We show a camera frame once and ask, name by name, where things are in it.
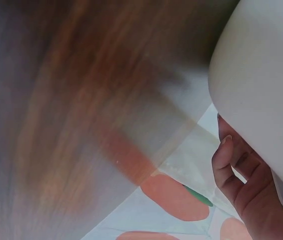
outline finger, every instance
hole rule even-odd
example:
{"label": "finger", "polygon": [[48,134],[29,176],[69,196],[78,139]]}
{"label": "finger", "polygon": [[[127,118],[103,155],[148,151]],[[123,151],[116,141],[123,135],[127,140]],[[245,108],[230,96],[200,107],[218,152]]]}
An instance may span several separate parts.
{"label": "finger", "polygon": [[244,183],[235,176],[231,167],[233,149],[234,145],[231,136],[226,136],[212,157],[211,163],[217,187],[234,205],[235,199]]}
{"label": "finger", "polygon": [[259,159],[252,153],[243,153],[239,159],[232,163],[236,169],[247,181],[252,177],[256,169],[261,165]]}
{"label": "finger", "polygon": [[230,164],[248,181],[261,161],[254,154],[255,151],[243,138],[220,116],[218,117],[219,136],[233,136],[233,154]]}

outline blurred skin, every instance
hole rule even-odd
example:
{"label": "blurred skin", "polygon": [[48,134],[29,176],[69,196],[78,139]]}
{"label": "blurred skin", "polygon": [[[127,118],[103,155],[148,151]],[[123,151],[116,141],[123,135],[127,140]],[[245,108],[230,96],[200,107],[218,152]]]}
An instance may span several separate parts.
{"label": "blurred skin", "polygon": [[[254,240],[283,240],[283,206],[268,165],[218,115],[221,143],[212,157],[217,187],[235,207]],[[246,180],[244,184],[232,170]]]}

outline green pattern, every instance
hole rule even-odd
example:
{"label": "green pattern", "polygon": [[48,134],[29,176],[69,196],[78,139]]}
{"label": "green pattern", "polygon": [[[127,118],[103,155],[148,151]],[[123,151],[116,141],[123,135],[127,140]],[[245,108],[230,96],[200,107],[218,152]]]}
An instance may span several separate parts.
{"label": "green pattern", "polygon": [[207,197],[204,197],[203,195],[201,195],[201,194],[199,194],[198,192],[192,190],[192,189],[189,188],[188,186],[185,186],[185,185],[183,185],[183,186],[187,189],[187,191],[188,191],[191,195],[193,195],[195,198],[197,198],[197,199],[198,199],[199,201],[201,201],[203,204],[206,204],[206,205],[208,205],[209,207],[214,206],[214,205],[212,204],[212,202],[209,201],[209,199],[208,199]]}

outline fingernail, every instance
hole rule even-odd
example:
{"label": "fingernail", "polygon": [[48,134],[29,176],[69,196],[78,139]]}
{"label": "fingernail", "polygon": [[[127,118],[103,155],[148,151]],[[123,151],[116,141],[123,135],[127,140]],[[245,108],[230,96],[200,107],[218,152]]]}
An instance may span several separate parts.
{"label": "fingernail", "polygon": [[227,139],[233,140],[232,135],[227,135],[220,143],[220,145],[223,145],[224,143],[226,143]]}

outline hand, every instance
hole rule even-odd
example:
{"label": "hand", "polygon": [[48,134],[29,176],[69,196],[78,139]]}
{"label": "hand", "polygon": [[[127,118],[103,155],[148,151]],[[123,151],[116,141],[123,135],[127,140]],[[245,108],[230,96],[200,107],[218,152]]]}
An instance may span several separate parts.
{"label": "hand", "polygon": [[[212,157],[217,187],[235,207],[254,240],[283,240],[283,206],[268,165],[218,115],[221,143]],[[232,170],[246,180],[243,183]]]}

